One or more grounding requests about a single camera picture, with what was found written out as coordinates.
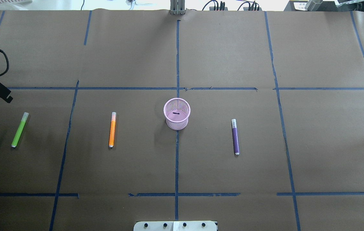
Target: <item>white bracket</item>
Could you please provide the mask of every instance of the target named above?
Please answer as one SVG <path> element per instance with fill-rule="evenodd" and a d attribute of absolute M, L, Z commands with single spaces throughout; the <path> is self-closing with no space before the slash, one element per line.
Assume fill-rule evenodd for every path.
<path fill-rule="evenodd" d="M 136 222 L 133 231 L 218 231 L 213 221 Z"/>
<path fill-rule="evenodd" d="M 185 14 L 185 0 L 170 0 L 170 14 Z"/>

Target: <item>orange marker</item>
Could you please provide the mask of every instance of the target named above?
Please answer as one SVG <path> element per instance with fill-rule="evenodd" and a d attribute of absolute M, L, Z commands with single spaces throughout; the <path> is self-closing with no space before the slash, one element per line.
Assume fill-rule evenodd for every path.
<path fill-rule="evenodd" d="M 110 121 L 109 148 L 113 148 L 113 144 L 115 142 L 115 125 L 116 112 L 112 112 L 112 120 Z"/>

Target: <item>white mounting plate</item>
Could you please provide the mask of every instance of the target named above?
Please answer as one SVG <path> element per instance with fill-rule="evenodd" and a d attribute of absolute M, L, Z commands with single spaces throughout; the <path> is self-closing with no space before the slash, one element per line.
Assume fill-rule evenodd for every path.
<path fill-rule="evenodd" d="M 133 231 L 217 231 L 218 226 L 213 221 L 167 221 L 167 222 L 137 222 Z"/>

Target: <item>marker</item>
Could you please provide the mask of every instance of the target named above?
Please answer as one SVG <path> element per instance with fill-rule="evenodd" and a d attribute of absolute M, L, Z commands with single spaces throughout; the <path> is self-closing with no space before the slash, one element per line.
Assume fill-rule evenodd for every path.
<path fill-rule="evenodd" d="M 233 151 L 235 155 L 239 155 L 239 139 L 237 138 L 236 119 L 232 119 L 232 137 L 233 137 Z"/>
<path fill-rule="evenodd" d="M 115 125 L 116 112 L 112 112 L 112 119 L 110 120 L 109 148 L 113 148 L 113 144 L 115 142 Z"/>
<path fill-rule="evenodd" d="M 25 112 L 23 113 L 23 117 L 21 120 L 21 123 L 19 124 L 18 130 L 16 131 L 15 138 L 13 138 L 13 142 L 11 147 L 16 148 L 16 145 L 18 145 L 19 138 L 21 137 L 23 127 L 25 127 L 26 120 L 28 119 L 29 113 Z"/>

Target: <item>mesh pencil holder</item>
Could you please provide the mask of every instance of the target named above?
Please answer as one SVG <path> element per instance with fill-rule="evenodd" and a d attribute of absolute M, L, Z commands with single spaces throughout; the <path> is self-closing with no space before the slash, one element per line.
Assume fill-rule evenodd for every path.
<path fill-rule="evenodd" d="M 173 130 L 182 130 L 188 125 L 191 107 L 182 98 L 172 98 L 164 104 L 163 114 L 168 127 Z"/>

